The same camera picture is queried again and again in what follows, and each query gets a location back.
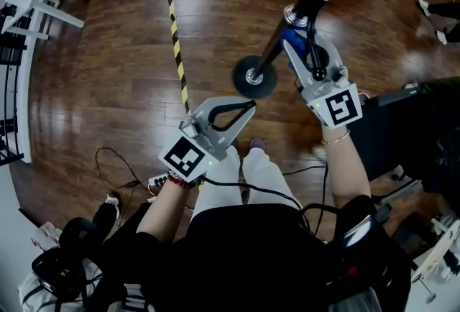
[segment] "yellow and black tape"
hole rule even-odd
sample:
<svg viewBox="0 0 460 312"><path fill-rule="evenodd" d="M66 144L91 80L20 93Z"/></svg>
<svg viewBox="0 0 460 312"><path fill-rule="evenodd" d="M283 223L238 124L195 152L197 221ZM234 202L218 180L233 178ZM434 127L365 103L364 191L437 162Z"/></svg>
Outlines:
<svg viewBox="0 0 460 312"><path fill-rule="evenodd" d="M188 106L188 91L187 91L187 82L185 81L185 71L182 58L180 56L180 45L179 45L179 36L178 36L178 23L175 20L174 15L174 3L173 0L167 0L167 3L170 7L170 18L171 18L171 35L172 35L172 45L174 46L174 56L175 64L178 67L178 75L180 79L180 90L182 92L182 103L185 107L185 112L187 115L190 115L190 108Z"/></svg>

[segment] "wooden floor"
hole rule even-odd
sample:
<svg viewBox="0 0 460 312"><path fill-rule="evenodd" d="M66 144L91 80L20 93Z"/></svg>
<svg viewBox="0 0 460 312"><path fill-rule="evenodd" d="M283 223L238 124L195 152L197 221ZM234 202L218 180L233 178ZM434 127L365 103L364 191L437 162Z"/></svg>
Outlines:
<svg viewBox="0 0 460 312"><path fill-rule="evenodd" d="M236 61L260 54L295 0L175 0L190 105L205 98L236 95L231 72ZM331 0L321 12L318 32L333 40L359 90L376 95L408 81L458 75L458 45L440 45L416 0ZM444 2L450 0L427 0ZM110 190L101 184L94 155L113 147L146 180L164 171L157 156L165 137L183 117L167 0L64 0L62 8L84 19L83 29L47 24L51 38L36 49L29 92L32 166L11 165L21 207L39 223L63 227L91 217ZM251 138L267 143L282 170L317 163L320 124L295 92L285 56L275 62L275 92L258 101L257 112L239 137L242 155ZM112 186L132 180L123 163L100 157ZM323 170L287 177L304 203L320 202ZM374 193L397 184L372 183ZM130 191L122 193L127 202ZM126 216L149 193L136 189ZM196 193L190 197L194 205ZM328 193L327 201L331 202ZM421 190L395 203L392 231L412 211L436 212L436 199ZM314 225L318 213L310 214ZM179 236L190 212L186 210ZM334 218L325 216L320 235L330 238Z"/></svg>

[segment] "black wheel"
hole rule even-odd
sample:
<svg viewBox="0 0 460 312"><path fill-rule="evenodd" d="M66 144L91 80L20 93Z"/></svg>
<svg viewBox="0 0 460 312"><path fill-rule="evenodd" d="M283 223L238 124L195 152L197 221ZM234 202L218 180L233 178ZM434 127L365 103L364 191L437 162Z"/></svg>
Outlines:
<svg viewBox="0 0 460 312"><path fill-rule="evenodd" d="M262 74L254 82L251 80L252 71L259 65L261 57L250 55L242 58L233 70L233 83L241 95L247 98L263 98L272 93L276 86L277 74L273 65L267 65Z"/></svg>

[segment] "foot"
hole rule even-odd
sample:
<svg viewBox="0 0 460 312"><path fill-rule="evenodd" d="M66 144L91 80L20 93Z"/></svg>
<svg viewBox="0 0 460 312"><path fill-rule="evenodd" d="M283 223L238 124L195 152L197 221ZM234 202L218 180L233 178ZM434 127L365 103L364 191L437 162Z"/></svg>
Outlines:
<svg viewBox="0 0 460 312"><path fill-rule="evenodd" d="M121 208L121 196L118 192L112 192L110 195L107 195L107 199L104 203L109 203L116 208L116 218L120 216L120 208Z"/></svg>
<svg viewBox="0 0 460 312"><path fill-rule="evenodd" d="M446 34L441 31L436 31L436 37L439 41L441 41L444 45L447 45Z"/></svg>
<svg viewBox="0 0 460 312"><path fill-rule="evenodd" d="M429 3L427 3L425 0L418 0L418 5L420 6L420 8L423 10L423 13L425 13L427 17L431 15L431 13L428 11L428 6L430 5Z"/></svg>
<svg viewBox="0 0 460 312"><path fill-rule="evenodd" d="M254 138L249 145L249 151L253 148L260 148L263 152L265 152L265 142L260 138Z"/></svg>

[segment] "bracelet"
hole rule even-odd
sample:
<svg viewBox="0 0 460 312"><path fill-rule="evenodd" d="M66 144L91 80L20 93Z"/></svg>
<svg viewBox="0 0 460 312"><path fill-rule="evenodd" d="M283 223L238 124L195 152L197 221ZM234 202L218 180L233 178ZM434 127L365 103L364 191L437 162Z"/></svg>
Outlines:
<svg viewBox="0 0 460 312"><path fill-rule="evenodd" d="M322 143L322 144L333 144L333 143L337 143L337 142L340 142L341 140L347 138L349 135L350 135L350 131L347 130L347 131L346 131L346 134L344 134L342 137L340 137L340 138L338 138L338 139L335 139L334 141L323 141L323 140L321 140L321 143Z"/></svg>
<svg viewBox="0 0 460 312"><path fill-rule="evenodd" d="M195 180L192 180L191 182L186 182L172 170L169 170L167 172L167 179L171 180L174 184L177 184L184 189L192 189L196 185Z"/></svg>

